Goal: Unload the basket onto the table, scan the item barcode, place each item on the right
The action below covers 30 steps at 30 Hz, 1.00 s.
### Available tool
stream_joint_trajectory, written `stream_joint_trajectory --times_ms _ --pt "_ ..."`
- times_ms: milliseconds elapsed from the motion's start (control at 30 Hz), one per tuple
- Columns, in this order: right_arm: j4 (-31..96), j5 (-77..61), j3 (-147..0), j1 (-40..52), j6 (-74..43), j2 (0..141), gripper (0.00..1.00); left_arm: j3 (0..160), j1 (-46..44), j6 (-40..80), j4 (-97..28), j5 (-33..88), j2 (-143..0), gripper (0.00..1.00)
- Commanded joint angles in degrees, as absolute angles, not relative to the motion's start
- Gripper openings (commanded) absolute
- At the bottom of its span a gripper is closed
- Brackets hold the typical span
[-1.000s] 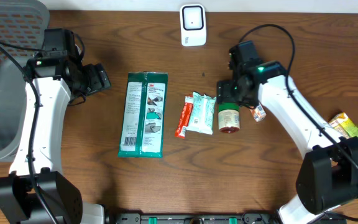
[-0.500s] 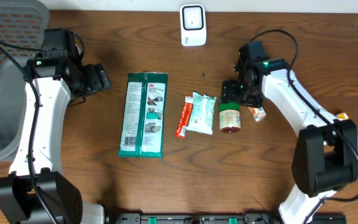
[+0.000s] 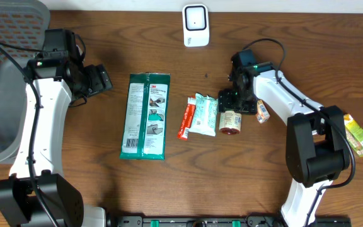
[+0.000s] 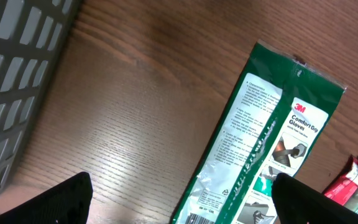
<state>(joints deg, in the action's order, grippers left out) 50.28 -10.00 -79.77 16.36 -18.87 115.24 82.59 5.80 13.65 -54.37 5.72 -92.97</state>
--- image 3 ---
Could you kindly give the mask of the red white snack packet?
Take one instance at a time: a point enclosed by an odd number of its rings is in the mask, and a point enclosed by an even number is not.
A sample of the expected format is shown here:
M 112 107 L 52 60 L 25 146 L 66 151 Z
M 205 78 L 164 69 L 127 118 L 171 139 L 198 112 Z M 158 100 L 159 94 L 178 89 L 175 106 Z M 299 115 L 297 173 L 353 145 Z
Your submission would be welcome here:
M 186 141 L 188 139 L 188 133 L 192 125 L 193 116 L 196 109 L 195 96 L 188 97 L 187 107 L 183 114 L 180 130 L 178 131 L 177 138 Z

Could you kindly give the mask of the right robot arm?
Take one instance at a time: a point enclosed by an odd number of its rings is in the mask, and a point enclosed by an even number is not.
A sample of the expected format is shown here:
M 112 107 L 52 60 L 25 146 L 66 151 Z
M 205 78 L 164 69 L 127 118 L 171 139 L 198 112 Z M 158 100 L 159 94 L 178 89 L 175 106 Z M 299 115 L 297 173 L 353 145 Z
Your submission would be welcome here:
M 280 222 L 284 226 L 318 224 L 315 211 L 323 194 L 349 184 L 351 178 L 335 183 L 342 171 L 355 173 L 343 112 L 335 105 L 324 107 L 310 100 L 271 62 L 234 63 L 228 79 L 233 88 L 220 92 L 220 112 L 253 115 L 263 101 L 286 126 L 285 162 L 292 183 Z

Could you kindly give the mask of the green juice carton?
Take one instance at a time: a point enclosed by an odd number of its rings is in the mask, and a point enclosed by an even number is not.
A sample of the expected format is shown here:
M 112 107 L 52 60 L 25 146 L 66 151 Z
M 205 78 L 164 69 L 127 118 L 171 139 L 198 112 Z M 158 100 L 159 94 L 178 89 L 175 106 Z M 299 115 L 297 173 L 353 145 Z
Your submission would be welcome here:
M 363 128 L 348 113 L 343 116 L 347 141 L 359 156 L 363 157 Z

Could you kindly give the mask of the green lid spice jar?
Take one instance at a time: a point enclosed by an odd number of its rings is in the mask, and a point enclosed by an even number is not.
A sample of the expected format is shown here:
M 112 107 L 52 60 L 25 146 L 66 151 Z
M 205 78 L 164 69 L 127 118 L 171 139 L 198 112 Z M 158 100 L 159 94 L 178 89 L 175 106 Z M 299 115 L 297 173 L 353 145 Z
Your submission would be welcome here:
M 220 114 L 219 130 L 223 134 L 235 135 L 241 132 L 242 116 L 232 110 Z

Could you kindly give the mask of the orange tissue packet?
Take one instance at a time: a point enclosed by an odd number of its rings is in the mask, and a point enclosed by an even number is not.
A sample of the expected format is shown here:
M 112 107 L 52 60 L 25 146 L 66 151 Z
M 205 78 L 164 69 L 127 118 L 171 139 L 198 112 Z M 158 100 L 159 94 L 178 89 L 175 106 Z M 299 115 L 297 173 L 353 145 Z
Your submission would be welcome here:
M 270 114 L 269 112 L 267 111 L 264 103 L 262 100 L 257 100 L 257 113 L 256 113 L 256 118 L 257 120 L 259 121 L 259 123 L 265 123 L 269 117 L 270 117 Z

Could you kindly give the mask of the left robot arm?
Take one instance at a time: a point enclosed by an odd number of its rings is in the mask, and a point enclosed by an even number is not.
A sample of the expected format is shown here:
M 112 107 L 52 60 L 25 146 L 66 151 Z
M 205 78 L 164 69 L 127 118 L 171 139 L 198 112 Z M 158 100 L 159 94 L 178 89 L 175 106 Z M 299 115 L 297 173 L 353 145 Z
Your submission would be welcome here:
M 64 121 L 72 99 L 66 60 L 32 59 L 22 68 L 26 114 L 9 177 L 0 180 L 0 212 L 10 226 L 112 226 L 103 207 L 84 203 L 62 167 Z

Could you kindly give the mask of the green white barcode packet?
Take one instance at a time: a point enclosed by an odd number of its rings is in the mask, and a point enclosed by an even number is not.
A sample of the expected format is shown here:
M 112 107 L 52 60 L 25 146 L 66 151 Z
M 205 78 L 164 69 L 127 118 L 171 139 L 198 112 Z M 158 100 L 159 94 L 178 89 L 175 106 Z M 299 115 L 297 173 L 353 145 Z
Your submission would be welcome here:
M 164 160 L 170 74 L 131 74 L 120 158 Z

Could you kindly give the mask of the white teal snack packet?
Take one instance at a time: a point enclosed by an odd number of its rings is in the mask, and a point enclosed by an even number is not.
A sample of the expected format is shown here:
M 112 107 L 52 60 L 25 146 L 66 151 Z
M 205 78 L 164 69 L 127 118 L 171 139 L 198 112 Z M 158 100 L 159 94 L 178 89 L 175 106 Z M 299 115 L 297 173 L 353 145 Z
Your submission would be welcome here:
M 216 136 L 218 99 L 210 96 L 195 94 L 195 112 L 189 132 Z

